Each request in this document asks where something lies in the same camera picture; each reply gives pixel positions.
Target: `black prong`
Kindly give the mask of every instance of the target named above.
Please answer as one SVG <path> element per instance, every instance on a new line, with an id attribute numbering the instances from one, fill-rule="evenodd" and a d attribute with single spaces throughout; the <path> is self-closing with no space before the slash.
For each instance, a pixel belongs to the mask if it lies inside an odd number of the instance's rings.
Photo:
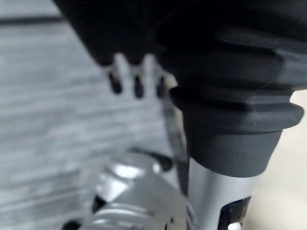
<path id="1" fill-rule="evenodd" d="M 108 76 L 109 76 L 112 91 L 115 94 L 120 94 L 122 92 L 120 80 L 115 78 L 114 75 L 112 74 L 112 72 L 109 72 Z"/>
<path id="2" fill-rule="evenodd" d="M 138 75 L 134 77 L 134 95 L 137 98 L 142 98 L 144 96 L 144 87 Z"/>
<path id="3" fill-rule="evenodd" d="M 156 86 L 156 95 L 158 98 L 162 99 L 166 95 L 166 85 L 165 85 L 165 79 L 162 76 Z"/>

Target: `silver metal shaft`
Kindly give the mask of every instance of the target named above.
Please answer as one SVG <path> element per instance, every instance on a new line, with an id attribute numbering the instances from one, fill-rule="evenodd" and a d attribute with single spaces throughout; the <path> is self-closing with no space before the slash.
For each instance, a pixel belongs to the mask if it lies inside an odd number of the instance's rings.
<path id="1" fill-rule="evenodd" d="M 200 230 L 217 230 L 223 206 L 251 196 L 258 176 L 230 177 L 210 171 L 190 160 L 189 201 Z"/>

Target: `blurred background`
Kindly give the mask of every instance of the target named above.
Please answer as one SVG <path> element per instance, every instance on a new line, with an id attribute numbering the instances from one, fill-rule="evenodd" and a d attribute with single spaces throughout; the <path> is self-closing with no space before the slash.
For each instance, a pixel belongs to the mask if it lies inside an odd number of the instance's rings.
<path id="1" fill-rule="evenodd" d="M 142 100 L 122 80 L 114 95 L 51 1 L 0 0 L 0 229 L 58 230 L 88 215 L 110 154 L 184 154 L 179 113 L 152 79 Z M 292 101 L 307 108 L 307 91 Z M 306 130 L 305 116 L 283 132 L 246 229 L 307 229 Z M 175 172 L 167 179 L 177 186 Z"/>

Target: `white button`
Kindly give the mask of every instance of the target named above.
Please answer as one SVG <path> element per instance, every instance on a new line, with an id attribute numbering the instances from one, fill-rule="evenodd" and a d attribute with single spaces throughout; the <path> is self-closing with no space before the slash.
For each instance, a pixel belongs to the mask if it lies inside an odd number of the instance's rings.
<path id="1" fill-rule="evenodd" d="M 242 230 L 241 224 L 240 223 L 233 223 L 228 225 L 228 230 Z"/>

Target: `silver metal part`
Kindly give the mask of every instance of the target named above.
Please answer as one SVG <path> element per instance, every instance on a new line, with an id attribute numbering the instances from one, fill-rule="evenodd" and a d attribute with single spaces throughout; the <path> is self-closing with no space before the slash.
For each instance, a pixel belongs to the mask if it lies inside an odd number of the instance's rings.
<path id="1" fill-rule="evenodd" d="M 257 180 L 221 175 L 190 159 L 189 201 L 200 230 L 217 230 L 222 207 L 251 196 Z"/>
<path id="2" fill-rule="evenodd" d="M 112 202 L 135 180 L 148 173 L 161 172 L 160 164 L 150 156 L 137 153 L 120 154 L 110 158 L 106 168 L 99 176 L 96 194 L 101 199 Z"/>
<path id="3" fill-rule="evenodd" d="M 160 175 L 148 173 L 106 204 L 80 230 L 186 230 L 186 199 Z"/>

